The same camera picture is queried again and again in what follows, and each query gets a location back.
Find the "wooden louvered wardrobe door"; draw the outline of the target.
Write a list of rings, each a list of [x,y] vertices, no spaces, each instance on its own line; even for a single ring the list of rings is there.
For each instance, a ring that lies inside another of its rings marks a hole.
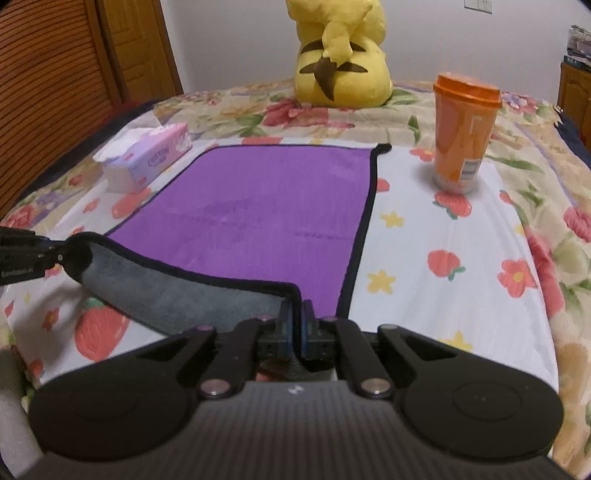
[[[1,4],[1,211],[90,138],[182,91],[158,1]]]

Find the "orange lidded plastic cup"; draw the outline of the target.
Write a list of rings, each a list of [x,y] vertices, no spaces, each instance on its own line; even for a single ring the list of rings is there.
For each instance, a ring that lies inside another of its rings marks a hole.
[[[499,88],[450,72],[438,75],[434,178],[444,190],[465,194],[477,182],[496,118],[502,107]]]

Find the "purple and grey towel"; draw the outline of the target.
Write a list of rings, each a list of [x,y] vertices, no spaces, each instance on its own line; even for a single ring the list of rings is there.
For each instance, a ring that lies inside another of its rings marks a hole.
[[[67,274],[171,335],[228,331],[285,300],[348,315],[389,146],[254,145],[200,154],[106,235],[69,238]]]

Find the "purple tissue box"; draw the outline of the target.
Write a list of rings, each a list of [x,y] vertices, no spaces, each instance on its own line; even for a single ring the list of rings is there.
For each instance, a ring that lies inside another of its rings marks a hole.
[[[94,155],[113,193],[139,193],[191,149],[185,123],[126,126]]]

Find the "white wall socket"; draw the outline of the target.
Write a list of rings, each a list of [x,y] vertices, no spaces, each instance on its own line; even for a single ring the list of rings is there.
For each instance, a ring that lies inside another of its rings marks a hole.
[[[482,13],[493,13],[492,0],[465,0],[464,7]]]

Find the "wooden sideboard cabinet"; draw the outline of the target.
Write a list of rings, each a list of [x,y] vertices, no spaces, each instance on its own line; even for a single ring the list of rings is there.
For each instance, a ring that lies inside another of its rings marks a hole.
[[[590,149],[590,73],[563,61],[558,106],[575,124],[582,143]]]

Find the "clutter pile on cabinet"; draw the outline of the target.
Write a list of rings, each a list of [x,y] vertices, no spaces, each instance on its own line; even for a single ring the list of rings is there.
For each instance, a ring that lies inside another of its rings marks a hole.
[[[577,25],[570,27],[563,60],[576,69],[591,72],[591,33],[588,29]]]

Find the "yellow Pikachu plush toy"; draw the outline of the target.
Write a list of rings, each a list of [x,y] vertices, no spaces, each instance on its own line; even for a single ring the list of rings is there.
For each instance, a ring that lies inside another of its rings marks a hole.
[[[287,0],[300,51],[294,93],[301,104],[363,109],[383,105],[393,92],[381,49],[387,23],[376,0]]]

